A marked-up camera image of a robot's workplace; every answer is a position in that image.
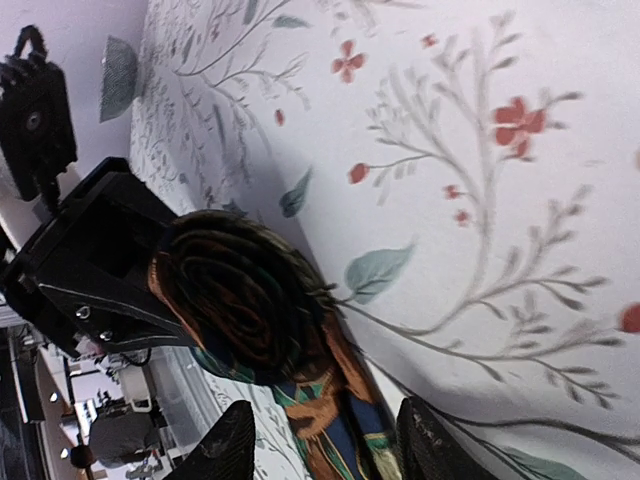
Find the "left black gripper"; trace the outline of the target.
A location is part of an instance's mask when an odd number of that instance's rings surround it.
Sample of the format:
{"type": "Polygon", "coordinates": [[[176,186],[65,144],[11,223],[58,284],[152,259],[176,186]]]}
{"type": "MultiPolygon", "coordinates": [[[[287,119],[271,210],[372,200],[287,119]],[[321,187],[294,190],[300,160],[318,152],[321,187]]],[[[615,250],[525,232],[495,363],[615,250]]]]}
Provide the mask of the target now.
{"type": "Polygon", "coordinates": [[[67,356],[86,338],[106,353],[193,346],[149,290],[154,248],[175,215],[109,157],[75,187],[1,273],[8,305],[67,356]]]}

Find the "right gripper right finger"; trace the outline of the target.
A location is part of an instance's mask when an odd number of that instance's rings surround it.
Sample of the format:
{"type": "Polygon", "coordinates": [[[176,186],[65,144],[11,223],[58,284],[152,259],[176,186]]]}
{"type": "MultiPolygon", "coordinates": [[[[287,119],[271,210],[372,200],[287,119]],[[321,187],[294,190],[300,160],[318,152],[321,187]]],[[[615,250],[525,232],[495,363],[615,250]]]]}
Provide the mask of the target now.
{"type": "Polygon", "coordinates": [[[420,397],[405,397],[401,402],[396,435],[404,479],[496,480],[451,436],[420,397]]]}

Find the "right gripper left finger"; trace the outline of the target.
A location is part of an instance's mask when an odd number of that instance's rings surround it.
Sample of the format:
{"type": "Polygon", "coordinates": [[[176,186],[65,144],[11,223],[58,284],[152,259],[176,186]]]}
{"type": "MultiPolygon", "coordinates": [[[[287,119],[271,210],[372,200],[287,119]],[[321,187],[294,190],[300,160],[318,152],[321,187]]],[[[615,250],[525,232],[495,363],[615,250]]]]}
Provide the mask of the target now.
{"type": "Polygon", "coordinates": [[[251,480],[256,428],[251,403],[233,402],[168,480],[251,480]]]}

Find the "brown green patterned tie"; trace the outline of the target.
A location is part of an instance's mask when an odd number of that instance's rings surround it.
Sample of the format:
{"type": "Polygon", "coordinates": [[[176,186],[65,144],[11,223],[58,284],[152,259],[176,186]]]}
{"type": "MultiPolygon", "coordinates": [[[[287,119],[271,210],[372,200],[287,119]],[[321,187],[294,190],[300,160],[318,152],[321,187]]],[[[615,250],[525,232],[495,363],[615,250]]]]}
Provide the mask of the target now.
{"type": "Polygon", "coordinates": [[[329,285],[267,227],[228,212],[176,218],[148,274],[207,369],[265,386],[315,479],[397,479],[390,420],[329,285]]]}

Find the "grey speckled bowl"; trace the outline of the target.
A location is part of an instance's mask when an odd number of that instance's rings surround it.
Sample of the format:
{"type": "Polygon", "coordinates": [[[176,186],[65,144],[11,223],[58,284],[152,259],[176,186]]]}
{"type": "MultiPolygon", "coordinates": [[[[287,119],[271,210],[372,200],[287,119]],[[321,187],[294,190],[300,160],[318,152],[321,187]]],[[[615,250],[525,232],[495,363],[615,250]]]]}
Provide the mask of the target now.
{"type": "Polygon", "coordinates": [[[139,95],[139,59],[125,40],[109,35],[102,59],[99,122],[122,116],[139,95]]]}

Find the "floral patterned table mat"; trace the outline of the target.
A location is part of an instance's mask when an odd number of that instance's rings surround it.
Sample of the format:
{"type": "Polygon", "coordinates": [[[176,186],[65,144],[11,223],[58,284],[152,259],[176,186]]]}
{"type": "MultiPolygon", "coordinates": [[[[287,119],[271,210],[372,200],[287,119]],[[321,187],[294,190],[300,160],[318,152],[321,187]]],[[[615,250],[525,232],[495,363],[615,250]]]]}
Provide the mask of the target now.
{"type": "Polygon", "coordinates": [[[152,1],[131,159],[315,263],[389,406],[639,475],[635,1],[152,1]]]}

